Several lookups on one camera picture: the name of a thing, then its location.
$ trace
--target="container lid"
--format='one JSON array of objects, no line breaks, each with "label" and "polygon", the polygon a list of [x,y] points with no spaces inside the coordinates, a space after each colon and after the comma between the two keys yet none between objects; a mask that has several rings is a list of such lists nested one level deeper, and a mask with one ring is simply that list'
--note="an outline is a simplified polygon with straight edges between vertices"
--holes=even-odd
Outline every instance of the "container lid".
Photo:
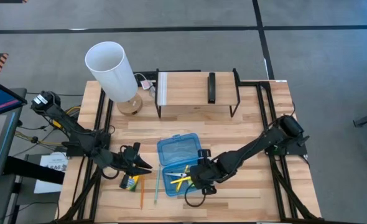
[{"label": "container lid", "polygon": [[163,166],[197,159],[199,149],[202,147],[195,133],[177,134],[157,143],[157,152]]}]

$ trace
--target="blue plastic box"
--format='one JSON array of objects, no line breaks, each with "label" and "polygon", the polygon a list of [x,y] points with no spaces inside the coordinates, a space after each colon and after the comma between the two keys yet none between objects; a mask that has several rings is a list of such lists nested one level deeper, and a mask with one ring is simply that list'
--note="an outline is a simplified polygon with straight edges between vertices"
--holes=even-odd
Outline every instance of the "blue plastic box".
[{"label": "blue plastic box", "polygon": [[[177,184],[170,184],[171,181],[180,177],[166,175],[166,173],[183,173],[186,165],[197,165],[197,151],[202,149],[197,134],[175,135],[172,138],[161,140],[157,143],[157,152],[160,163],[164,166],[162,170],[165,192],[168,196],[177,196],[185,193],[189,187],[188,181],[184,181],[180,190],[176,191]],[[197,190],[192,186],[188,192]]]}]

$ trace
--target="wooden plank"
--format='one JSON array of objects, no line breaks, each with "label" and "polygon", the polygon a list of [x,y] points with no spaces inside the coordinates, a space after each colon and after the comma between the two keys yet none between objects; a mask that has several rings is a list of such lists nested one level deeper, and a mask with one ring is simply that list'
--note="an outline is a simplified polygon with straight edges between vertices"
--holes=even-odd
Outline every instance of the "wooden plank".
[{"label": "wooden plank", "polygon": [[[278,221],[274,187],[269,159],[259,153],[244,162],[238,173],[230,180],[217,184],[217,194],[206,198],[199,208],[186,205],[183,195],[168,197],[164,191],[162,178],[159,184],[157,205],[153,204],[156,187],[157,142],[174,134],[197,133],[202,148],[211,149],[212,156],[239,149],[258,137],[263,130],[259,114],[255,88],[240,87],[241,104],[230,118],[229,110],[218,106],[166,107],[165,118],[157,117],[154,99],[148,92],[139,90],[144,102],[142,110],[134,116],[122,115],[113,106],[111,125],[116,128],[112,135],[111,151],[118,152],[122,144],[141,142],[141,157],[153,166],[152,173],[146,175],[144,207],[141,210],[140,190],[129,192],[119,188],[122,174],[114,180],[102,179],[96,222],[251,222]],[[291,114],[293,110],[287,83],[271,81],[277,116]],[[96,81],[87,83],[79,122],[92,129],[100,86]],[[103,111],[105,116],[107,103]],[[64,214],[72,202],[72,194],[77,179],[80,158],[69,161],[60,197],[60,212]],[[318,202],[309,167],[298,156],[287,156],[292,186],[299,198],[315,215],[320,215]],[[81,192],[83,173],[80,177],[78,194]],[[106,175],[114,175],[115,170],[105,169]],[[202,195],[194,192],[188,195],[192,203],[199,202]],[[289,216],[287,199],[284,199],[286,215]],[[89,215],[90,203],[86,204],[85,216]]]},{"label": "wooden plank", "polygon": [[[209,72],[167,73],[167,106],[207,105]],[[236,105],[233,72],[215,72],[215,105]]]}]

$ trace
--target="lamp base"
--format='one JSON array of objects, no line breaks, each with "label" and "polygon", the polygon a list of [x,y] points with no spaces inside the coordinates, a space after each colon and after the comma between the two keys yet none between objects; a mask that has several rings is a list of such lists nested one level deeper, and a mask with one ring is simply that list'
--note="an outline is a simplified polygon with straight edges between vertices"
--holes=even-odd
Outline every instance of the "lamp base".
[{"label": "lamp base", "polygon": [[117,109],[124,115],[134,115],[137,114],[142,109],[142,98],[141,96],[135,94],[134,97],[132,97],[127,102],[122,103],[116,103]]}]

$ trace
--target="white lamp shade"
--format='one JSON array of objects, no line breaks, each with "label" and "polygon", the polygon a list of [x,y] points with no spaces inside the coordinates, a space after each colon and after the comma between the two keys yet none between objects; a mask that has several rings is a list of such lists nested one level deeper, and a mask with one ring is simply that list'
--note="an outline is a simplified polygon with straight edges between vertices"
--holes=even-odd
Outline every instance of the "white lamp shade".
[{"label": "white lamp shade", "polygon": [[127,55],[116,42],[102,42],[93,46],[85,55],[85,65],[109,99],[116,103],[129,101],[138,91]]}]

